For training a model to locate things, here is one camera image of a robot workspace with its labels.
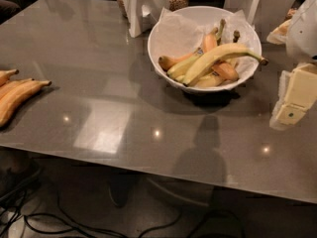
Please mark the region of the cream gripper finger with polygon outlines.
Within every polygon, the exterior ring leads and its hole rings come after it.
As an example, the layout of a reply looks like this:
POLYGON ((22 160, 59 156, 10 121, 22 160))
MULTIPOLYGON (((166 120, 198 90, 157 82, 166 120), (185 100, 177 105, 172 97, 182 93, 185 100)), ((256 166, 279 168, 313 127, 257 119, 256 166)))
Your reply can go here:
POLYGON ((276 121, 295 125, 317 100, 317 65, 302 62, 292 72, 283 71, 278 96, 276 121))

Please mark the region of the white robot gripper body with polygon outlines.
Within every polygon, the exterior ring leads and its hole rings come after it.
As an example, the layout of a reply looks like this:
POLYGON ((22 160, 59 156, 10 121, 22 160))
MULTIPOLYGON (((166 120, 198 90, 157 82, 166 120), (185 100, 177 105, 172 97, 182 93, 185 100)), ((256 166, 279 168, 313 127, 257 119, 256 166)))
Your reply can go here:
POLYGON ((305 0, 291 18, 286 52, 298 62, 317 62, 317 0, 305 0))

